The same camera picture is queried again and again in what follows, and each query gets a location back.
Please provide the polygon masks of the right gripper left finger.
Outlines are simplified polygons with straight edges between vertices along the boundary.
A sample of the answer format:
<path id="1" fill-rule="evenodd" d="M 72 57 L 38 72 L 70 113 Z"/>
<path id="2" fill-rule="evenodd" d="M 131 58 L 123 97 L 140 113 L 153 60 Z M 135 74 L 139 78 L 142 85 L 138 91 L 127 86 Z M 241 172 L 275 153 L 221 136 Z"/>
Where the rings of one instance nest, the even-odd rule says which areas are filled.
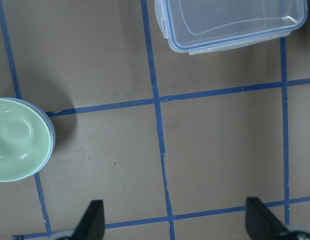
<path id="1" fill-rule="evenodd" d="M 53 233 L 49 240 L 102 240 L 105 236 L 103 200 L 92 200 L 74 230 Z"/>

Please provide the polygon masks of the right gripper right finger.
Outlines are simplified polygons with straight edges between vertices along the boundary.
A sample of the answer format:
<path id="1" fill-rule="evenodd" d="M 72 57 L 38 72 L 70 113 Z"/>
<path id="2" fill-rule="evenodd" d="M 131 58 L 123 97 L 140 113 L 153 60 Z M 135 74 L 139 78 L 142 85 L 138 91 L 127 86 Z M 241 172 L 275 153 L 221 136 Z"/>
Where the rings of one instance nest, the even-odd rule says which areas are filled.
<path id="1" fill-rule="evenodd" d="M 245 230 L 252 240 L 310 240 L 310 233 L 287 228 L 258 197 L 245 200 Z"/>

